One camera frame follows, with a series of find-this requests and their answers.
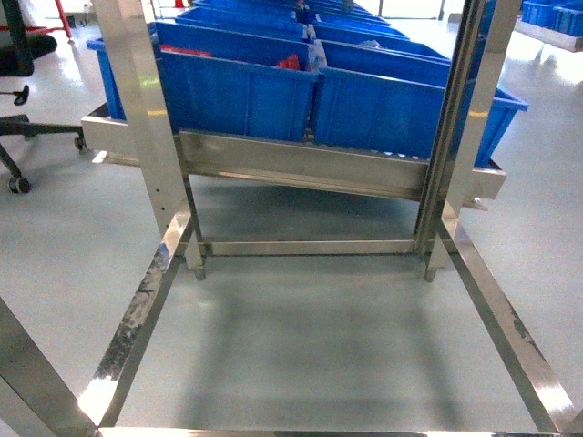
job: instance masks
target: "metal shelf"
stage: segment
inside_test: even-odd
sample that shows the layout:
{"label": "metal shelf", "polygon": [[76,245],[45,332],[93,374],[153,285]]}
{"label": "metal shelf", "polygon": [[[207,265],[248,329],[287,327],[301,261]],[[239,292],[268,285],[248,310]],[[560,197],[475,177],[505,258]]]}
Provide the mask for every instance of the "metal shelf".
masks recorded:
{"label": "metal shelf", "polygon": [[[94,114],[103,114],[102,110]],[[138,166],[128,124],[107,117],[83,117],[91,149],[110,154],[100,158],[112,164]],[[421,199],[429,161],[387,156],[341,147],[266,141],[249,137],[180,132],[185,166],[191,175],[238,178],[380,198]],[[468,207],[476,198],[496,198],[506,173],[494,162],[474,168],[465,197]]]}
{"label": "metal shelf", "polygon": [[[85,136],[92,148],[105,149],[113,155],[108,157],[109,161],[139,165],[162,241],[92,381],[78,401],[0,300],[0,344],[3,345],[0,412],[5,421],[22,437],[37,437],[41,433],[56,437],[430,437],[433,434],[429,432],[113,428],[182,255],[197,278],[204,279],[205,259],[210,256],[415,253],[426,263],[428,280],[433,279],[448,257],[454,262],[540,432],[530,435],[583,434],[583,412],[578,413],[460,223],[465,202],[472,197],[495,198],[506,178],[494,164],[487,169],[473,168],[473,165],[520,3],[520,0],[497,2],[485,35],[481,25],[486,21],[486,4],[494,2],[465,1],[433,155],[427,162],[200,132],[180,132],[173,136],[141,4],[96,0],[99,25],[128,122],[92,114],[83,119]],[[463,119],[461,108],[470,87],[474,91],[468,116]],[[461,128],[460,123],[464,123],[464,132],[454,153],[452,138]],[[418,200],[419,212],[413,235],[404,238],[205,239],[200,231],[189,173]],[[451,435],[461,437],[467,432],[451,432]],[[507,433],[491,432],[490,435]]]}
{"label": "metal shelf", "polygon": [[583,36],[561,34],[555,30],[531,25],[521,20],[517,21],[515,30],[520,34],[535,38],[541,43],[551,44],[573,53],[583,52]]}

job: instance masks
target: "gray floor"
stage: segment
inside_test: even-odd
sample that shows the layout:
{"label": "gray floor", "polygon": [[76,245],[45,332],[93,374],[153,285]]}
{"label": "gray floor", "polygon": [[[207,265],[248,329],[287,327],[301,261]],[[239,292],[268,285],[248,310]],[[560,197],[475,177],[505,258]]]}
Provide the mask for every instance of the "gray floor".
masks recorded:
{"label": "gray floor", "polygon": [[[395,27],[451,52],[451,29]],[[77,30],[75,46],[60,36],[33,77],[1,87],[28,83],[34,120],[78,122],[104,101],[83,42],[95,32]],[[514,35],[501,85],[531,107],[495,153],[509,174],[499,199],[465,225],[580,408],[583,54]],[[158,243],[148,196],[138,169],[91,164],[73,136],[3,143],[34,189],[0,189],[0,294],[79,395]],[[192,183],[209,235],[413,226],[410,202]],[[181,269],[119,424],[534,431],[455,272],[422,275],[414,257],[211,259],[204,282]]]}

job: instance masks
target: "chair wheel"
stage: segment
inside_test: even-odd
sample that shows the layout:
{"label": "chair wheel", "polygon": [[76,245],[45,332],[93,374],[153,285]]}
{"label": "chair wheel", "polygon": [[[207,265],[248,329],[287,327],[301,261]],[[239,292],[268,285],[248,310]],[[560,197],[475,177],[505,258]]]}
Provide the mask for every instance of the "chair wheel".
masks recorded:
{"label": "chair wheel", "polygon": [[30,182],[26,178],[11,178],[8,189],[15,194],[26,194],[30,191]]}
{"label": "chair wheel", "polygon": [[83,152],[83,151],[87,150],[87,143],[85,142],[85,137],[75,138],[75,148],[79,152]]}

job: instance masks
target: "stainless steel rack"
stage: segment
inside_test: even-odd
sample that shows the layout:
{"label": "stainless steel rack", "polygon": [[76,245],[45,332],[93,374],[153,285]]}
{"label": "stainless steel rack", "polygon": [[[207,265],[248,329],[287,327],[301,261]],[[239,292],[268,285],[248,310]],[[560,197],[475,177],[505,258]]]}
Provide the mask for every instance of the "stainless steel rack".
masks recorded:
{"label": "stainless steel rack", "polygon": [[[490,1],[465,1],[434,152],[427,162],[201,132],[173,136],[140,2],[95,0],[128,122],[103,117],[99,111],[85,117],[87,143],[107,151],[101,159],[141,168],[162,241],[79,400],[0,300],[0,413],[5,421],[22,437],[430,437],[403,432],[115,427],[183,255],[203,279],[204,261],[211,256],[416,253],[426,263],[427,280],[447,258],[454,262],[540,432],[532,435],[583,433],[583,412],[578,413],[565,393],[459,221],[464,204],[476,206],[476,198],[495,198],[506,177],[494,164],[487,169],[473,166],[520,6],[520,0],[498,1],[484,35],[480,25]],[[463,120],[461,103],[470,82],[474,92]],[[461,145],[452,153],[452,138],[462,122]],[[420,208],[412,235],[383,240],[209,240],[200,232],[189,174],[407,198],[419,201]]]}

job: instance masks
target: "black chair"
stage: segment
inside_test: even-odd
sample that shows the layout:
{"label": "black chair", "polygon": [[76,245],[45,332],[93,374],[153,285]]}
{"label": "black chair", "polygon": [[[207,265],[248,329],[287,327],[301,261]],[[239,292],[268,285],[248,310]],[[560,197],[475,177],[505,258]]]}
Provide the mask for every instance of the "black chair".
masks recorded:
{"label": "black chair", "polygon": [[[18,0],[2,0],[9,31],[0,31],[0,76],[31,76],[35,72],[34,59],[53,53],[56,40],[52,36],[26,33],[25,23]],[[14,104],[22,106],[28,99],[29,88],[22,91],[0,92],[0,95],[14,96]],[[24,135],[34,137],[39,134],[77,133],[75,146],[78,150],[85,148],[81,126],[48,125],[31,123],[24,114],[0,117],[0,137],[4,135]],[[30,184],[22,176],[20,168],[0,144],[0,159],[8,168],[11,178],[8,187],[13,193],[27,193]]]}

